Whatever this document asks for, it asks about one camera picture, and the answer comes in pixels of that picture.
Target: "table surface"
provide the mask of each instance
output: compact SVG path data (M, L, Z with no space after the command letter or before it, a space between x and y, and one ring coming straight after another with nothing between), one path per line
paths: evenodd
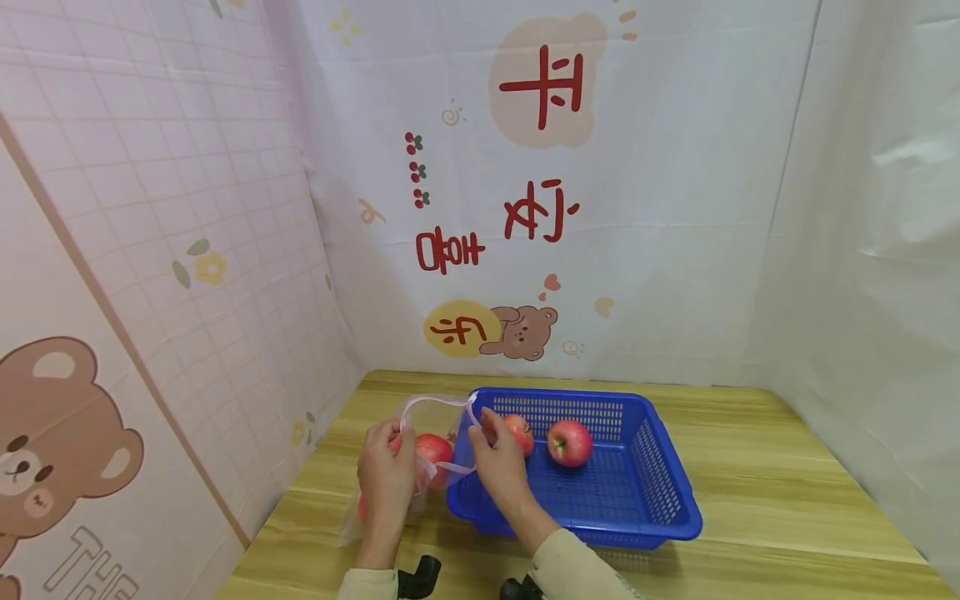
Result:
M648 600L955 599L940 577L778 396L691 388L372 372L221 590L221 600L335 598L356 544L336 547L364 432L408 396L479 386L631 392L648 397L704 517L696 541L652 553L598 549ZM477 534L431 498L408 525L397 567L440 559L432 598L493 600L530 567L516 540Z

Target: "wrist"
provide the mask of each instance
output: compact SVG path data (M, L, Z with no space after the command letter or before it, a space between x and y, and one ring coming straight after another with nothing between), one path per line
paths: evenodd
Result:
M512 493L510 500L497 503L497 506L500 507L500 512L511 524L521 522L534 511L542 510L529 488L520 493Z
M390 570L396 564L396 552L403 534L403 521L371 519L364 531L354 568Z

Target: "blue plastic basket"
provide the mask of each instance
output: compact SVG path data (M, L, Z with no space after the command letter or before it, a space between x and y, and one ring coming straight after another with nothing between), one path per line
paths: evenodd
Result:
M527 459L530 489L544 510L581 540L653 550L667 540L693 540L703 518L684 467L654 405L643 396L520 388L479 388L474 411L516 413L530 423L534 452ZM558 420L576 419L593 438L593 454L579 468L561 467L547 452L546 433ZM472 464L464 413L454 463ZM450 512L484 534L512 536L477 473L447 489Z

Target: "leaf decoration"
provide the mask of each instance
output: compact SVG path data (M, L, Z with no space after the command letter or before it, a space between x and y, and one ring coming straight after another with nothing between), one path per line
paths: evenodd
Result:
M186 267L183 266L180 261L175 260L173 262L174 276L177 278L177 281L180 282L180 285L186 289L190 289L190 274L187 272Z
M193 246L187 249L186 253L190 254L191 256L200 256L201 254L206 253L208 250L210 250L210 243L207 242L205 238L200 238L193 243Z

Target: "person's right hand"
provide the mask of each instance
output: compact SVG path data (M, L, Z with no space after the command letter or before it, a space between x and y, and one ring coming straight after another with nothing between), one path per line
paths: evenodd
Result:
M523 449L503 419L491 409L484 407L481 411L480 424L483 431L473 425L468 432L477 473L493 502L506 514L517 502L533 500Z
M476 425L469 430L480 481L496 503L496 508L507 518L520 543L530 556L534 556L540 545L560 529L560 525L546 513L530 491L523 449L503 419L489 408L484 408L480 424L482 431Z

